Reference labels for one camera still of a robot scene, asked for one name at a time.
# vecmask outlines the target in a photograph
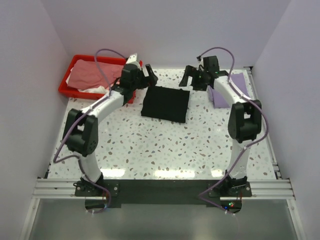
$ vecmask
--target folded purple cloth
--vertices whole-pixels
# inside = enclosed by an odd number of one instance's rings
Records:
[[[234,84],[246,95],[249,97],[248,90],[246,87],[246,80],[243,73],[232,74],[231,79]],[[213,102],[213,107],[215,109],[228,109],[230,106],[224,99],[224,97],[216,90],[208,86],[208,96],[210,101]]]

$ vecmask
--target terrazzo table surface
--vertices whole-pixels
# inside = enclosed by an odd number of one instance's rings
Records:
[[[154,69],[154,72],[159,78],[158,86],[179,89],[184,69]],[[233,73],[244,74],[253,98],[247,71],[234,70]],[[193,91],[190,86],[183,89],[190,90],[186,123],[142,117],[146,89],[137,90],[133,104],[117,109],[100,123],[95,154],[105,179],[210,180],[223,176],[232,148],[228,135],[230,109],[214,109],[207,92]],[[69,110],[80,110],[93,102],[69,99],[55,149],[62,139]],[[64,146],[60,156],[70,154]],[[249,180],[276,179],[266,140],[251,148],[247,175]],[[80,176],[74,158],[49,167],[49,179],[78,179]]]

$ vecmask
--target white speckled tabletop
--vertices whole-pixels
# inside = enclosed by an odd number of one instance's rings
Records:
[[[158,86],[178,89],[184,69],[154,69]],[[246,70],[243,73],[253,98]],[[126,104],[99,125],[95,150],[104,178],[111,179],[220,179],[229,165],[232,139],[228,135],[229,109],[214,109],[208,93],[190,90],[186,123],[141,116],[146,89],[137,90],[133,104]],[[70,98],[56,143],[62,139],[70,109],[82,109],[93,100]],[[60,156],[71,154],[66,146]],[[250,180],[276,179],[267,142],[254,145],[247,164]],[[74,158],[51,164],[48,178],[78,179]]]

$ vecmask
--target gray floor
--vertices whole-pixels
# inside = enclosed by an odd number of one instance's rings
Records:
[[[285,200],[247,200],[236,217],[198,205],[123,205],[92,216],[83,200],[42,200],[30,239],[297,239]]]

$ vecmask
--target white cloth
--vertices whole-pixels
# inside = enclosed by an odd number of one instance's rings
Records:
[[[68,85],[69,83],[69,79],[70,79],[70,75],[71,75],[71,71],[72,69],[74,68],[71,68],[70,70],[70,74],[69,76],[67,77],[67,79],[65,80],[66,84]],[[96,87],[96,88],[88,88],[86,90],[80,90],[78,89],[79,92],[81,93],[90,93],[90,94],[106,94],[108,93],[109,91],[107,89],[105,89],[103,86],[99,86],[99,87]]]

